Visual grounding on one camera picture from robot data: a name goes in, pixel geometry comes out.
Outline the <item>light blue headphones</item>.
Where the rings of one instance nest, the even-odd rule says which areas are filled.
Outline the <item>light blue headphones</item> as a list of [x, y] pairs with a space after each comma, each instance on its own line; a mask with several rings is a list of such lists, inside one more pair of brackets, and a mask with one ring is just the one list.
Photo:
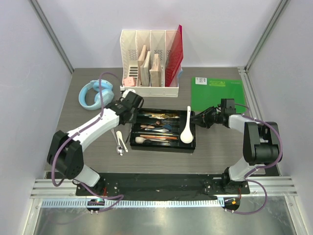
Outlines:
[[[93, 89], [96, 91], [96, 95], [94, 97], [94, 103], [92, 105], [88, 105], [86, 103], [86, 94], [89, 90]], [[101, 98], [103, 100], [103, 105], [106, 106], [110, 102], [112, 102], [114, 98], [113, 93], [113, 85], [107, 80], [101, 80], [101, 84], [99, 84], [98, 80], [92, 80], [87, 83], [79, 92], [79, 103], [86, 110], [97, 110], [101, 108]]]

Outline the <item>small white ceramic spoon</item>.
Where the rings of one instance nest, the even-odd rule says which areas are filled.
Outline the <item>small white ceramic spoon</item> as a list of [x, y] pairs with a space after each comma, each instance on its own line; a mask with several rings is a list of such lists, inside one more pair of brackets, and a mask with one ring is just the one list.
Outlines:
[[152, 141], [150, 139], [144, 138], [144, 137], [136, 137], [135, 142], [137, 144], [144, 144], [144, 143], [151, 143]]

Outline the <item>copper round head spoon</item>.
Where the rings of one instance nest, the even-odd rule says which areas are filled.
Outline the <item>copper round head spoon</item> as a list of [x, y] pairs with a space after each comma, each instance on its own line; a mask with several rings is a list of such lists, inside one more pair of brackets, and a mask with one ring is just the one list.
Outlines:
[[152, 125], [152, 126], [154, 126], [154, 127], [156, 127], [156, 126], [160, 126], [161, 125], [161, 121], [156, 121], [155, 123], [153, 123], [153, 124], [149, 124], [149, 125]]

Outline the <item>blue plastic spoon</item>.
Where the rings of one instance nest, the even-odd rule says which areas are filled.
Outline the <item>blue plastic spoon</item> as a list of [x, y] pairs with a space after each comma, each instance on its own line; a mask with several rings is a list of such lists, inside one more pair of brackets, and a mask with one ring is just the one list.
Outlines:
[[163, 125], [161, 127], [155, 127], [154, 129], [168, 129], [169, 131], [171, 131], [172, 130], [172, 126], [166, 124], [166, 125]]

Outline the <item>black cutlery tray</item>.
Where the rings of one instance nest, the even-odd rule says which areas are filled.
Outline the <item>black cutlery tray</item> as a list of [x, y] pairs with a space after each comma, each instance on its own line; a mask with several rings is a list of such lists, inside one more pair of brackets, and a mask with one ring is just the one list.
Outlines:
[[[193, 153], [196, 149], [196, 129], [189, 119], [194, 112], [187, 107], [184, 110], [141, 109], [132, 123], [130, 137], [131, 149]], [[181, 140], [184, 129], [188, 127], [192, 140]]]

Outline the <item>white plastic spoon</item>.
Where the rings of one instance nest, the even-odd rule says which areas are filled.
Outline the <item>white plastic spoon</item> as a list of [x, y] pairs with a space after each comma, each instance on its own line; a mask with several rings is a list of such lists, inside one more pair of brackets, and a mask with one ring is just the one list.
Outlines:
[[168, 129], [152, 129], [151, 132], [153, 133], [169, 133]]

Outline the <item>large white ceramic spoon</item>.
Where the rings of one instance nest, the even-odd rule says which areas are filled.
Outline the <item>large white ceramic spoon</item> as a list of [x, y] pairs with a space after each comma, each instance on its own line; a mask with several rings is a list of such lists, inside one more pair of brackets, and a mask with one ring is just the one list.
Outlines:
[[189, 144], [193, 141], [193, 134], [190, 129], [190, 117], [191, 117], [191, 107], [187, 106], [186, 124], [183, 132], [180, 135], [180, 140], [185, 144]]

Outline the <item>pink cube box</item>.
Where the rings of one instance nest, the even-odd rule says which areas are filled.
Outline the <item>pink cube box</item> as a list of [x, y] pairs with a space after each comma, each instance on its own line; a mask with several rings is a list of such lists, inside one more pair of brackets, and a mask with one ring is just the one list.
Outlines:
[[128, 76], [123, 79], [123, 84], [125, 87], [135, 87], [136, 86], [136, 78], [132, 76]]

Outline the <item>green cutting mat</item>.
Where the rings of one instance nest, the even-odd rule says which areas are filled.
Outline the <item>green cutting mat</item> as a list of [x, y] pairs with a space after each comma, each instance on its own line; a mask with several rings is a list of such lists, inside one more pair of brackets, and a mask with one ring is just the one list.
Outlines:
[[193, 77], [191, 80], [191, 110], [202, 112], [209, 107], [216, 107], [222, 98], [234, 99], [237, 113], [247, 111], [245, 92], [241, 80]]

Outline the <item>white chopstick in tray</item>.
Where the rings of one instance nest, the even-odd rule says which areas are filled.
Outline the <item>white chopstick in tray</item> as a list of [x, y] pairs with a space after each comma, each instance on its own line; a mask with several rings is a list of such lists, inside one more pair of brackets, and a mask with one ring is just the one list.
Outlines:
[[160, 139], [145, 139], [144, 142], [161, 142], [161, 143], [169, 143], [167, 140], [160, 140]]

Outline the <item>wooden board right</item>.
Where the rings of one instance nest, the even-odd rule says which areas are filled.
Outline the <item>wooden board right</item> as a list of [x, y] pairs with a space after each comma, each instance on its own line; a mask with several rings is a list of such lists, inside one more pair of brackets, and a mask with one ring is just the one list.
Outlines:
[[159, 54], [154, 54], [153, 64], [150, 72], [150, 80], [152, 87], [160, 87], [161, 85], [161, 63]]

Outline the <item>wooden board left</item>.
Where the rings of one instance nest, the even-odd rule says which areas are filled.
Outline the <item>wooden board left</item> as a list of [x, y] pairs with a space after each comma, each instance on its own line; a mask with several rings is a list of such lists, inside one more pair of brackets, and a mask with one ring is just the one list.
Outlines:
[[142, 47], [141, 53], [137, 60], [138, 65], [138, 86], [148, 87], [150, 85], [149, 69], [151, 52], [147, 50], [147, 46]]

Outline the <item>white file organizer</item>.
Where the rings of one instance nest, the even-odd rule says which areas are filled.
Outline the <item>white file organizer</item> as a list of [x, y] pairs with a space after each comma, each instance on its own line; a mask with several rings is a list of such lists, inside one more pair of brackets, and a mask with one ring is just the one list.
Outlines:
[[142, 97], [179, 94], [183, 60], [182, 26], [176, 30], [122, 30], [123, 77], [120, 90]]

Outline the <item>magenta plastic folder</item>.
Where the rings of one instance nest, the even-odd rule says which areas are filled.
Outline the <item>magenta plastic folder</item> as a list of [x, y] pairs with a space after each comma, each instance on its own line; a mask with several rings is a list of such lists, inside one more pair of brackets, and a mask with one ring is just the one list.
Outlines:
[[169, 53], [165, 69], [165, 86], [170, 87], [183, 60], [182, 25], [179, 24]]

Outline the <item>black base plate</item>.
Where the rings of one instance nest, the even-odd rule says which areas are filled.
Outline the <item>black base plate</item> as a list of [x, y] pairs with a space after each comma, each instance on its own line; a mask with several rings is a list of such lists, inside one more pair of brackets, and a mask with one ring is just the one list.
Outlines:
[[189, 192], [204, 195], [250, 194], [248, 182], [232, 181], [228, 174], [151, 174], [100, 173], [100, 179], [91, 190], [102, 196], [149, 193], [171, 195]]

